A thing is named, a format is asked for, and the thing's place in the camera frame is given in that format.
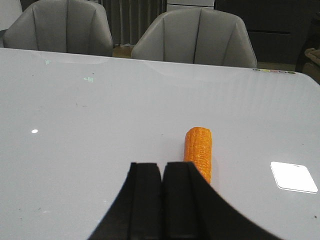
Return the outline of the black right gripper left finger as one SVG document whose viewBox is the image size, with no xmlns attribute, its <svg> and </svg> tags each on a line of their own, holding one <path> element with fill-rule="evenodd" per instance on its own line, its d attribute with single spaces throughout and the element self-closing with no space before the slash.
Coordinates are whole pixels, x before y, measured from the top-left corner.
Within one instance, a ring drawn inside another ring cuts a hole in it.
<svg viewBox="0 0 320 240">
<path fill-rule="evenodd" d="M 162 179 L 155 163 L 135 163 L 90 240 L 160 240 Z"/>
</svg>

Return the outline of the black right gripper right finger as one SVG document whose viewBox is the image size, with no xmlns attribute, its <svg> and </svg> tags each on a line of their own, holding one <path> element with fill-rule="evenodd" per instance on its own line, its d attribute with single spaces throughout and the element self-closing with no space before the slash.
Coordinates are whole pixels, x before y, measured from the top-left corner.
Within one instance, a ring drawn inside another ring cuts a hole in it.
<svg viewBox="0 0 320 240">
<path fill-rule="evenodd" d="M 166 240 L 277 239 L 233 208 L 190 162 L 169 162 L 162 183 Z"/>
</svg>

